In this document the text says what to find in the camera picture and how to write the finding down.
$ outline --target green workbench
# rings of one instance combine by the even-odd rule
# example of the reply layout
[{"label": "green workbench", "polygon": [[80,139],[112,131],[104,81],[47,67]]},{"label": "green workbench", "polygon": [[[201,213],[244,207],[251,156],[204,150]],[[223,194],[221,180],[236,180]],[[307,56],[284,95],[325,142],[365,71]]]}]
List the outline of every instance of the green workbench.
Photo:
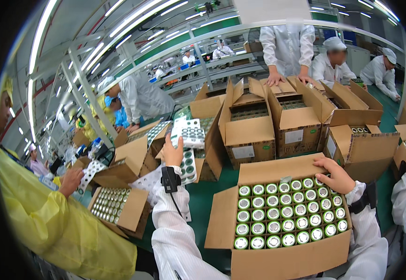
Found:
[{"label": "green workbench", "polygon": [[[399,103],[393,102],[389,97],[384,95],[377,87],[368,86],[368,91],[384,106],[384,115],[380,130],[382,132],[394,132],[396,129],[395,116],[397,115]],[[238,182],[239,171],[233,170],[228,158],[225,159],[220,180],[218,182],[199,182],[190,184],[186,187],[189,192],[189,209],[192,215],[192,222],[189,226],[194,229],[195,243],[197,244],[204,261],[214,266],[221,272],[227,273],[231,267],[231,251],[220,249],[205,249],[204,243],[206,238],[206,230],[209,223],[209,215],[211,214],[212,197],[215,193],[230,187],[236,186]],[[380,230],[385,232],[393,225],[391,216],[391,192],[392,187],[396,183],[393,173],[390,169],[380,177],[377,182],[378,188],[378,206],[377,212],[380,221]],[[131,238],[137,246],[152,252],[151,235],[155,227],[149,216],[144,237],[142,240]]]}]

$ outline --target cylindrical battery cell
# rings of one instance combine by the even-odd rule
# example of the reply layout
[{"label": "cylindrical battery cell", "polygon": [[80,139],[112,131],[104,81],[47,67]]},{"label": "cylindrical battery cell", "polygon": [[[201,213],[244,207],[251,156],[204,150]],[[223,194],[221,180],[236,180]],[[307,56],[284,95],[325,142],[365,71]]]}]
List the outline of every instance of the cylindrical battery cell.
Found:
[{"label": "cylindrical battery cell", "polygon": [[335,216],[337,219],[343,219],[346,216],[346,212],[343,207],[335,209]]},{"label": "cylindrical battery cell", "polygon": [[240,199],[238,202],[239,209],[248,209],[250,208],[250,200],[248,199]]},{"label": "cylindrical battery cell", "polygon": [[336,232],[337,227],[335,227],[333,224],[328,224],[326,227],[324,227],[324,234],[326,234],[327,237],[334,236]]},{"label": "cylindrical battery cell", "polygon": [[290,186],[293,190],[300,190],[302,188],[302,183],[300,180],[293,180]]},{"label": "cylindrical battery cell", "polygon": [[306,217],[299,217],[296,220],[296,227],[298,229],[305,229],[308,226],[309,226],[309,221],[308,221],[308,219]]},{"label": "cylindrical battery cell", "polygon": [[332,211],[326,211],[323,214],[323,221],[325,223],[331,223],[334,220],[335,216]]},{"label": "cylindrical battery cell", "polygon": [[282,222],[282,230],[285,232],[290,232],[295,229],[295,222],[293,220],[285,220]]},{"label": "cylindrical battery cell", "polygon": [[293,208],[291,208],[290,206],[282,208],[281,216],[284,218],[290,218],[291,216],[293,216]]},{"label": "cylindrical battery cell", "polygon": [[281,225],[277,221],[272,221],[268,223],[267,232],[268,233],[278,233],[281,230]]},{"label": "cylindrical battery cell", "polygon": [[267,210],[267,218],[270,219],[270,220],[276,220],[277,218],[279,218],[279,210],[277,208],[268,209]]},{"label": "cylindrical battery cell", "polygon": [[313,241],[318,241],[321,238],[323,238],[323,231],[319,227],[316,227],[316,228],[312,229],[312,231],[311,231],[311,239]]},{"label": "cylindrical battery cell", "polygon": [[343,204],[343,199],[341,199],[340,195],[336,195],[332,198],[332,203],[335,207],[339,207]]},{"label": "cylindrical battery cell", "polygon": [[250,220],[250,212],[248,211],[240,211],[237,213],[237,220],[241,223],[247,222]]},{"label": "cylindrical battery cell", "polygon": [[263,187],[263,185],[255,185],[253,187],[254,195],[263,195],[264,191],[265,191],[265,188]]},{"label": "cylindrical battery cell", "polygon": [[277,196],[270,195],[269,197],[267,197],[267,205],[269,207],[275,207],[278,204],[279,204],[279,199]]},{"label": "cylindrical battery cell", "polygon": [[280,183],[279,184],[279,192],[280,193],[288,193],[290,191],[290,186],[287,183]]},{"label": "cylindrical battery cell", "polygon": [[260,237],[260,236],[256,236],[251,238],[251,242],[250,242],[250,246],[251,249],[262,249],[265,245],[265,240]]},{"label": "cylindrical battery cell", "polygon": [[292,197],[290,196],[290,194],[286,193],[281,195],[280,201],[282,205],[289,205],[292,203]]},{"label": "cylindrical battery cell", "polygon": [[265,199],[262,197],[253,198],[253,207],[254,208],[261,208],[265,205]]},{"label": "cylindrical battery cell", "polygon": [[240,196],[249,196],[251,193],[249,186],[242,186],[239,188],[239,195]]},{"label": "cylindrical battery cell", "polygon": [[315,178],[315,185],[317,185],[317,186],[321,187],[321,186],[323,186],[323,185],[324,185],[324,183],[323,183],[323,182],[321,182],[320,180],[318,180],[317,178]]},{"label": "cylindrical battery cell", "polygon": [[307,190],[304,195],[306,196],[306,199],[309,201],[315,200],[316,199],[316,191],[314,189],[309,189]]},{"label": "cylindrical battery cell", "polygon": [[309,239],[310,237],[307,231],[301,231],[296,235],[296,242],[298,242],[298,244],[306,244]]},{"label": "cylindrical battery cell", "polygon": [[265,225],[261,222],[254,223],[251,226],[251,233],[254,235],[260,235],[265,231]]},{"label": "cylindrical battery cell", "polygon": [[276,185],[276,184],[268,184],[266,187],[265,187],[265,191],[268,193],[268,194],[275,194],[275,193],[277,193],[278,192],[278,186]]},{"label": "cylindrical battery cell", "polygon": [[296,192],[293,194],[293,201],[295,203],[301,203],[304,201],[304,194],[301,192]]},{"label": "cylindrical battery cell", "polygon": [[256,209],[251,213],[251,218],[256,222],[262,221],[265,219],[265,212],[262,209]]},{"label": "cylindrical battery cell", "polygon": [[234,248],[236,248],[238,250],[243,250],[243,249],[248,248],[248,239],[246,239],[243,236],[236,238],[234,240]]},{"label": "cylindrical battery cell", "polygon": [[348,222],[346,222],[346,220],[338,221],[338,223],[337,223],[338,232],[344,232],[344,231],[346,231],[346,229],[348,229]]},{"label": "cylindrical battery cell", "polygon": [[297,216],[305,215],[306,211],[307,211],[306,205],[304,205],[304,204],[298,204],[298,205],[295,206],[295,214]]},{"label": "cylindrical battery cell", "polygon": [[329,210],[329,209],[331,209],[331,200],[330,199],[323,199],[321,202],[320,202],[320,206],[321,206],[321,209],[323,209],[323,210]]},{"label": "cylindrical battery cell", "polygon": [[307,211],[309,211],[309,213],[316,213],[319,210],[319,205],[318,202],[316,201],[311,201],[307,204]]},{"label": "cylindrical battery cell", "polygon": [[276,235],[271,235],[267,238],[267,247],[270,249],[278,248],[280,243],[281,239]]},{"label": "cylindrical battery cell", "polygon": [[250,233],[250,229],[247,224],[238,224],[236,226],[237,235],[243,236],[243,235],[247,235],[248,233]]},{"label": "cylindrical battery cell", "polygon": [[318,214],[313,214],[312,216],[310,216],[309,218],[309,224],[312,227],[318,227],[321,224],[321,216]]},{"label": "cylindrical battery cell", "polygon": [[327,188],[325,188],[325,187],[318,188],[318,196],[319,197],[324,199],[325,197],[328,196],[328,194],[329,194],[329,191],[328,191]]},{"label": "cylindrical battery cell", "polygon": [[314,186],[314,181],[311,178],[306,178],[306,179],[302,180],[302,185],[305,188],[310,189],[311,187]]},{"label": "cylindrical battery cell", "polygon": [[282,244],[285,247],[293,246],[295,244],[295,235],[293,235],[292,233],[287,233],[286,235],[284,235],[282,237]]}]

